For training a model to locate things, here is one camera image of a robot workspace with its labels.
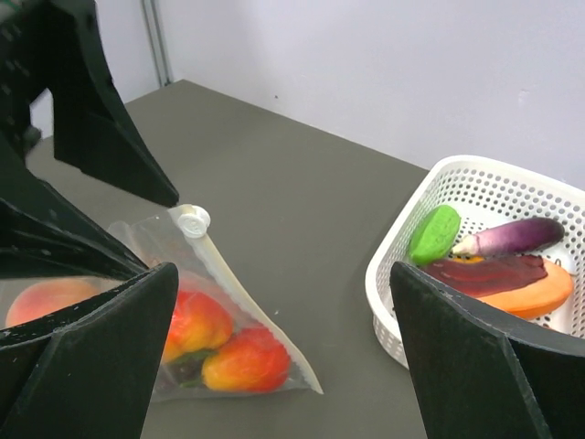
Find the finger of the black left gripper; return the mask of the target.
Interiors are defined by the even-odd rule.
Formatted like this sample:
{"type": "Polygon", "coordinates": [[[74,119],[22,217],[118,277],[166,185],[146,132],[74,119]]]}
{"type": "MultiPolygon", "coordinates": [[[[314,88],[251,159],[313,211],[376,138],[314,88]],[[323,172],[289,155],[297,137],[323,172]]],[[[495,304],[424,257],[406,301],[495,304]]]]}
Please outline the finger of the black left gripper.
{"type": "Polygon", "coordinates": [[[92,275],[127,280],[146,265],[35,177],[1,137],[1,278],[92,275]]]}

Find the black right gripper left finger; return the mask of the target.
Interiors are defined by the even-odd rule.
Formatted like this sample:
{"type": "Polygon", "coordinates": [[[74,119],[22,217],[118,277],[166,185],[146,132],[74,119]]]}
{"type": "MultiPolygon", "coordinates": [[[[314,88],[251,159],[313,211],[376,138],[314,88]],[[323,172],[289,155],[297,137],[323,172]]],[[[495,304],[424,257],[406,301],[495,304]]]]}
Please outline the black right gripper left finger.
{"type": "Polygon", "coordinates": [[[166,262],[2,330],[2,437],[140,437],[177,287],[166,262]]]}

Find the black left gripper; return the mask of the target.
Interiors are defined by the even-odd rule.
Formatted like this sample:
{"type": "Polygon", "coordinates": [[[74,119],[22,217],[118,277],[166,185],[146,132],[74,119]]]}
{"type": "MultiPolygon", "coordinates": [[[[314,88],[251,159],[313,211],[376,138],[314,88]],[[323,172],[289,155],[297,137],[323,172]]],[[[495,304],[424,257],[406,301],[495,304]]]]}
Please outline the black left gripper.
{"type": "Polygon", "coordinates": [[[92,1],[1,3],[1,134],[8,144],[30,151],[42,138],[31,105],[48,88],[50,41],[55,157],[139,198],[176,205],[176,188],[115,88],[92,1]]]}

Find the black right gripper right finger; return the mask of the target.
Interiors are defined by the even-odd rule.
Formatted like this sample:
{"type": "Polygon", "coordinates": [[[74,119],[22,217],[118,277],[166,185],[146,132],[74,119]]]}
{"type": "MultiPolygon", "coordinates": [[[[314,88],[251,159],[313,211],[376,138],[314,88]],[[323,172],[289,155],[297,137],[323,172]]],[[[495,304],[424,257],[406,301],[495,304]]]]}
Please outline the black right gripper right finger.
{"type": "Polygon", "coordinates": [[[430,438],[581,438],[584,341],[461,294],[404,262],[389,286],[430,438]]]}

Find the clear zip top bag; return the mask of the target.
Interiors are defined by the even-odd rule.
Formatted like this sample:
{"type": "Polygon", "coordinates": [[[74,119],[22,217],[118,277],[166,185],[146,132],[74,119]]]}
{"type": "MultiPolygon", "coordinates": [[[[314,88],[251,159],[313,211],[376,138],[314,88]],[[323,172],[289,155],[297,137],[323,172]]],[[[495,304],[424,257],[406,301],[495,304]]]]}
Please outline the clear zip top bag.
{"type": "MultiPolygon", "coordinates": [[[[207,234],[209,224],[209,215],[204,209],[182,205],[133,225],[118,222],[111,226],[110,231],[115,239],[121,240],[147,265],[172,262],[179,270],[178,290],[199,291],[220,303],[233,320],[233,332],[229,340],[247,327],[268,328],[284,345],[291,358],[288,378],[275,391],[311,389],[321,392],[323,389],[305,356],[258,307],[229,269],[207,234]]],[[[213,391],[203,381],[198,387],[158,391],[155,388],[157,374],[158,371],[149,381],[140,381],[133,394],[143,393],[152,401],[163,401],[275,392],[213,391]]]]}

